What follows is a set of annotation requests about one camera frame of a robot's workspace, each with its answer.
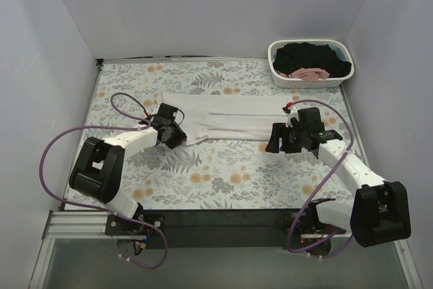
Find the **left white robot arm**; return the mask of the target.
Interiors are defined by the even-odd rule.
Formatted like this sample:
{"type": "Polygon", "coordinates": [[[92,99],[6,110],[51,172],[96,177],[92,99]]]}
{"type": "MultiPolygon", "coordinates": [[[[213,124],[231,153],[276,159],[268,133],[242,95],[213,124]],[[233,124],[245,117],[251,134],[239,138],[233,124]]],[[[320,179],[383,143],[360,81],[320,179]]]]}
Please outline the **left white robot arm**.
{"type": "Polygon", "coordinates": [[[182,111],[160,104],[150,120],[141,121],[131,131],[113,137],[85,140],[69,177],[69,186],[103,204],[108,210],[122,215],[120,226],[131,235],[144,226],[138,214],[141,205],[122,189],[122,170],[126,160],[158,145],[174,149],[185,143],[187,136],[175,121],[182,111]]]}

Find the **white t shirt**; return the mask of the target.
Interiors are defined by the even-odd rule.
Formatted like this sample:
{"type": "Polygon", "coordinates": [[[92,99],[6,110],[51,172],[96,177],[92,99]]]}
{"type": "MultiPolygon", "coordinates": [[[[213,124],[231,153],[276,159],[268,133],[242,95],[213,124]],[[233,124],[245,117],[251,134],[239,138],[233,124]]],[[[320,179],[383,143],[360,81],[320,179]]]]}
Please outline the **white t shirt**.
{"type": "Polygon", "coordinates": [[[183,113],[176,118],[186,133],[186,145],[201,141],[269,141],[274,123],[287,121],[282,108],[286,96],[185,95],[162,92],[159,104],[168,104],[183,113]]]}

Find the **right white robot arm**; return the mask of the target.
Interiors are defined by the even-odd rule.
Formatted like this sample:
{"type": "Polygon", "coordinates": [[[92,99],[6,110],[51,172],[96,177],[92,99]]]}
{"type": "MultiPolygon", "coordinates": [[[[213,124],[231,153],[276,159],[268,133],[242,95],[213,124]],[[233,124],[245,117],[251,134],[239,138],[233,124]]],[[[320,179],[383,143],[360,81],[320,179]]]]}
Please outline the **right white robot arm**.
{"type": "Polygon", "coordinates": [[[268,153],[300,153],[306,150],[327,165],[353,196],[347,205],[334,199],[316,199],[311,194],[288,230],[308,227],[321,233],[329,226],[350,233],[362,247],[405,240],[411,235],[409,201],[405,186],[374,173],[351,153],[342,136],[327,130],[318,108],[297,109],[288,103],[282,108],[286,123],[275,123],[265,148],[268,153]]]}

